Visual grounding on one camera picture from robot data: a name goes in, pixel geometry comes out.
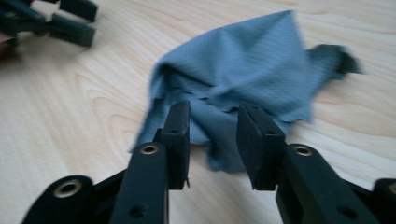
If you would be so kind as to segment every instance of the tabletop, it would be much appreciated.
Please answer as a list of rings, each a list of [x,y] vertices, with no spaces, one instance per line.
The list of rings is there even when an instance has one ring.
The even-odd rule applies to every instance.
[[[52,182],[98,183],[126,168],[149,106],[150,73],[167,52],[209,30],[295,10],[307,49],[347,46],[366,75],[331,81],[311,123],[288,143],[317,149],[344,179],[370,189],[396,178],[396,2],[393,0],[95,0],[93,46],[22,34],[0,58],[0,223],[19,223]],[[36,1],[50,15],[56,5]],[[191,151],[191,188],[170,192],[170,223],[281,223],[273,192],[246,174],[209,169]]]

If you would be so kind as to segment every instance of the crumpled fabric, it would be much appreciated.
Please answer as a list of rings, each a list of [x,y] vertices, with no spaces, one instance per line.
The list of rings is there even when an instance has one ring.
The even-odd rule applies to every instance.
[[[191,142],[213,170],[244,171],[236,146],[238,106],[262,107],[285,133],[311,120],[311,101],[331,79],[359,67],[346,49],[305,50],[292,11],[220,27],[166,54],[155,66],[150,108],[137,144],[152,140],[171,104],[191,102]]]

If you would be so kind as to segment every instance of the cloth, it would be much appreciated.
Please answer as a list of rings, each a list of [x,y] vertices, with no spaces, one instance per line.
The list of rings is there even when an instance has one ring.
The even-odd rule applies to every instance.
[[[213,170],[244,171],[236,146],[237,108],[259,105],[287,133],[311,120],[311,101],[331,79],[359,73],[345,48],[304,50],[293,12],[227,25],[195,37],[155,66],[150,109],[137,144],[152,140],[170,105],[191,102],[191,142],[205,145]]]

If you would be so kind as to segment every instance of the light wood surface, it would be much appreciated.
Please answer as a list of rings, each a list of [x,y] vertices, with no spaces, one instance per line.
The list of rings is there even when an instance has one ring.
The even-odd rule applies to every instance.
[[[22,35],[0,62],[0,223],[19,223],[37,196],[66,175],[95,183],[127,166],[143,122],[154,64],[211,29],[296,10],[307,48],[345,45],[366,76],[333,81],[317,96],[313,123],[289,143],[315,147],[343,178],[370,188],[396,177],[396,2],[96,0],[91,49]],[[35,3],[50,14],[56,9]],[[245,174],[207,168],[191,153],[191,188],[170,193],[171,223],[281,223],[272,192]]]

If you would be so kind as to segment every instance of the blue cloth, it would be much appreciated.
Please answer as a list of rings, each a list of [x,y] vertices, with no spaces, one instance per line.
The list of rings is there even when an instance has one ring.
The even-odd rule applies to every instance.
[[[205,145],[210,167],[244,171],[235,142],[241,101],[264,108],[287,133],[295,120],[311,119],[315,93],[347,72],[359,68],[343,47],[304,49],[291,11],[212,30],[155,66],[137,144],[152,140],[171,104],[189,100],[191,142]]]

